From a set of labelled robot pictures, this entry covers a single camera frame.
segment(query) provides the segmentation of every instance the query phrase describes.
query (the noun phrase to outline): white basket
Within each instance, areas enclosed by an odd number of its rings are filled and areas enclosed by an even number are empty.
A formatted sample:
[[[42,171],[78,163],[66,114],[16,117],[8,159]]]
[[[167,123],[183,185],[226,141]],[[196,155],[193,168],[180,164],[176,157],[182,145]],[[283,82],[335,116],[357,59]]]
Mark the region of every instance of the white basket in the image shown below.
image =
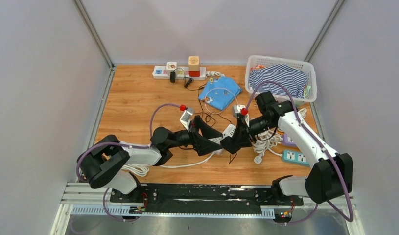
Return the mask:
[[[252,56],[250,56],[250,58],[248,58],[247,70],[245,71],[245,90],[248,91],[248,94],[251,96],[251,94],[254,91],[253,88],[250,87],[250,84],[248,82],[248,79],[250,76],[250,69],[257,65],[264,65],[264,66],[268,67],[268,66],[278,65],[278,64],[289,65],[290,67],[298,69],[307,74],[307,85],[311,86],[309,94],[307,95],[307,98],[303,98],[303,99],[294,98],[293,100],[294,100],[295,104],[297,106],[299,106],[299,105],[302,105],[307,102],[314,102],[316,100],[317,87],[316,87],[315,69],[311,63],[298,61],[298,60],[288,60],[288,59],[281,59],[281,58],[275,58],[275,57],[268,57],[268,56],[262,56],[262,55],[252,55]],[[253,99],[259,94],[260,94],[260,92],[256,92],[254,94]],[[273,96],[278,102],[290,100],[288,96],[276,95],[276,94],[274,94]]]

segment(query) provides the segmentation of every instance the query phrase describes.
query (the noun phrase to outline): striped cloth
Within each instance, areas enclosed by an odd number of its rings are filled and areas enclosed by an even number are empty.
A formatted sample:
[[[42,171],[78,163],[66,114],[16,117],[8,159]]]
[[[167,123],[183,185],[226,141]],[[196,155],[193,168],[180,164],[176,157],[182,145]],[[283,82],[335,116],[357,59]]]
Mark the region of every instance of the striped cloth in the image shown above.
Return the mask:
[[[249,76],[250,87],[255,88],[263,81],[282,84],[294,98],[304,98],[307,74],[288,65],[273,65],[259,70],[252,70]],[[287,96],[282,88],[274,84],[263,84],[259,92],[271,91],[276,95]]]

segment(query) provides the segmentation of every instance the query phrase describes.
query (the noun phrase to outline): wooden table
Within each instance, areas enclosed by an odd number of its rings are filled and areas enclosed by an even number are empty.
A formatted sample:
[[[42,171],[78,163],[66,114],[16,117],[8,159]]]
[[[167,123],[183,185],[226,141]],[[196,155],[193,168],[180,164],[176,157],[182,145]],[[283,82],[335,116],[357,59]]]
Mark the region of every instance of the wooden table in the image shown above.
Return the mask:
[[[206,66],[207,70],[219,71],[236,81],[243,88],[238,96],[240,104],[246,105],[249,99],[244,89],[245,66]],[[119,140],[129,143],[150,143],[149,122],[153,111],[163,103],[185,104],[200,112],[198,91],[189,91],[184,88],[183,81],[177,80],[172,84],[166,79],[154,79],[152,71],[154,66],[118,66],[113,78],[110,93],[105,110],[98,129],[96,141],[109,134],[114,134]],[[197,89],[206,81],[194,81],[189,88]],[[250,106],[250,118],[261,114],[257,106]],[[316,130],[310,105],[303,107],[308,109],[306,122]],[[179,131],[183,126],[179,122],[181,111],[175,107],[161,108],[154,119],[153,130],[158,126],[164,126],[171,131]],[[231,109],[226,109],[221,115],[235,124]],[[214,116],[215,129],[220,132],[229,124],[228,121]],[[284,149],[279,145],[273,150],[282,153]],[[165,165],[186,165],[199,162],[207,157],[199,157],[194,150],[171,149],[173,157]],[[230,165],[229,153],[224,151],[222,155],[214,155],[208,162],[201,165],[168,169],[163,167],[151,167],[146,177],[139,177],[142,183],[197,183],[197,184],[241,184],[241,185],[271,185],[274,179],[293,174],[295,176],[307,176],[308,167],[284,163],[279,156],[269,151],[265,153],[261,164],[254,163],[257,155],[253,148],[244,148],[238,151],[237,157]]]

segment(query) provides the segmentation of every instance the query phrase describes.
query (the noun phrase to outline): teal power strip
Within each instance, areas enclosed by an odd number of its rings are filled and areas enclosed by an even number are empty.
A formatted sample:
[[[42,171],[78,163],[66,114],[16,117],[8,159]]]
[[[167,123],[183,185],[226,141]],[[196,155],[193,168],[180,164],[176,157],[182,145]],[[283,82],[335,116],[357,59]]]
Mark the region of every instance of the teal power strip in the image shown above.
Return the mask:
[[[282,160],[283,160],[283,162],[286,162],[286,163],[293,163],[293,164],[297,164],[297,165],[310,167],[309,162],[307,161],[306,157],[301,152],[285,150],[285,151],[283,151]]]

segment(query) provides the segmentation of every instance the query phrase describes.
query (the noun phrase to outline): folded clothing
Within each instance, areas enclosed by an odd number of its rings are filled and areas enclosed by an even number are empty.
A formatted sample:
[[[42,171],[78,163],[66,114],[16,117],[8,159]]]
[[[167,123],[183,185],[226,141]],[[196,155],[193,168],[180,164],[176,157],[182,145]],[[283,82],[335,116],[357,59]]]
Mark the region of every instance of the folded clothing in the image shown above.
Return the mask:
[[[282,84],[294,98],[304,98],[307,74],[288,65],[273,65],[259,70],[252,70],[249,76],[250,87],[255,90],[263,81]],[[276,95],[287,96],[279,86],[271,83],[263,84],[258,92],[271,91]]]
[[[242,88],[239,87],[234,80],[228,77],[221,77],[218,80],[210,79],[198,99],[204,100],[205,96],[207,96],[206,103],[222,111],[235,99],[233,94],[226,90],[232,92],[235,96],[238,96],[241,93]]]

